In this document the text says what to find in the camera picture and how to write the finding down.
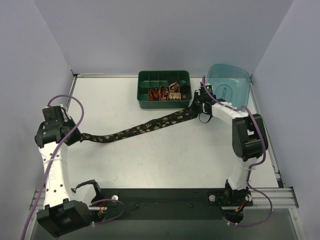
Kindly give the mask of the black gold floral tie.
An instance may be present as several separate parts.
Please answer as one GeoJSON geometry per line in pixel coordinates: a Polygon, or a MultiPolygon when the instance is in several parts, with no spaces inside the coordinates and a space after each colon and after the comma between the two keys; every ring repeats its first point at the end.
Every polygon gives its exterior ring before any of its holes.
{"type": "Polygon", "coordinates": [[[80,140],[80,142],[90,141],[94,143],[108,144],[183,123],[191,120],[187,117],[188,108],[189,107],[113,134],[93,135],[89,133],[82,133],[82,140],[80,140]]]}

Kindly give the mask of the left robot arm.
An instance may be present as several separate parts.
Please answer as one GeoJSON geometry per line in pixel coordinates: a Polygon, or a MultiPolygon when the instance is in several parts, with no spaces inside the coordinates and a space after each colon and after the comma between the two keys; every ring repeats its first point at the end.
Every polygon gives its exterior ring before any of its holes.
{"type": "Polygon", "coordinates": [[[63,105],[42,110],[44,122],[39,126],[35,142],[41,154],[45,174],[43,210],[36,214],[37,222],[53,237],[101,222],[104,213],[90,211],[89,206],[103,198],[94,180],[71,188],[67,166],[68,147],[82,140],[76,123],[63,105]]]}

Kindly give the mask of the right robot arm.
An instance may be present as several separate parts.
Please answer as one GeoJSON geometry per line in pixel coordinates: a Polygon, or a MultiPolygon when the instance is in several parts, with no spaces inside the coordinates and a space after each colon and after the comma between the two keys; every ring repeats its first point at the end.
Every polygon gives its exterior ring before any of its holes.
{"type": "Polygon", "coordinates": [[[193,112],[217,118],[231,127],[231,145],[236,156],[231,175],[225,182],[226,198],[245,198],[254,167],[266,160],[269,147],[262,116],[252,114],[247,108],[243,112],[229,102],[216,99],[207,86],[194,92],[193,112]]]}

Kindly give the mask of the beige patterned rolled tie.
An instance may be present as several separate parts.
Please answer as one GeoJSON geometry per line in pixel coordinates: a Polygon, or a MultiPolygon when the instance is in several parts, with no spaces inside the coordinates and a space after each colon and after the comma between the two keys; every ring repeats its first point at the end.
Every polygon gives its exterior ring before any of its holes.
{"type": "Polygon", "coordinates": [[[174,82],[169,85],[169,100],[170,101],[180,101],[181,91],[178,82],[174,82]]]}

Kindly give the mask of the translucent blue plastic tub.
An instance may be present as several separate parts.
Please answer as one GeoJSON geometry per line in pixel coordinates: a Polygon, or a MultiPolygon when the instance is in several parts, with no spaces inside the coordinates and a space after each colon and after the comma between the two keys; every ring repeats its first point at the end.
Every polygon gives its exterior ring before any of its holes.
{"type": "Polygon", "coordinates": [[[210,67],[206,80],[212,85],[217,99],[223,99],[237,109],[248,105],[251,76],[246,70],[218,63],[210,67]]]}

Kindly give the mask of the orange patterned rolled tie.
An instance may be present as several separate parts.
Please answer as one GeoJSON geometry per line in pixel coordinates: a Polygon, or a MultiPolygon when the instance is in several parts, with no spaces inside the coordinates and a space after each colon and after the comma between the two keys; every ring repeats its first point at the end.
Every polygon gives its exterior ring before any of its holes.
{"type": "Polygon", "coordinates": [[[159,100],[160,101],[168,101],[169,100],[169,89],[165,85],[161,85],[159,87],[159,100]]]}

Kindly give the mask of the green compartment tray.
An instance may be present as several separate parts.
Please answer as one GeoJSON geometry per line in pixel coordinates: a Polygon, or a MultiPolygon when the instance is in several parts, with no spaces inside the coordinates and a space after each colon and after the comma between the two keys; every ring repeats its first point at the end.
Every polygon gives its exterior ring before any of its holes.
{"type": "Polygon", "coordinates": [[[137,101],[142,109],[184,109],[192,99],[186,70],[143,70],[138,73],[137,101]]]}

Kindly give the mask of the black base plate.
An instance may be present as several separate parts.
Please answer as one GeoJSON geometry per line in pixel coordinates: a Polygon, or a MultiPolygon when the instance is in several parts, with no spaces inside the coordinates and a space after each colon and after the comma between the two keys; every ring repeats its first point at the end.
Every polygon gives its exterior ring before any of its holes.
{"type": "Polygon", "coordinates": [[[244,208],[253,206],[249,190],[226,188],[103,188],[107,202],[92,210],[107,220],[220,220],[240,222],[244,208]]]}

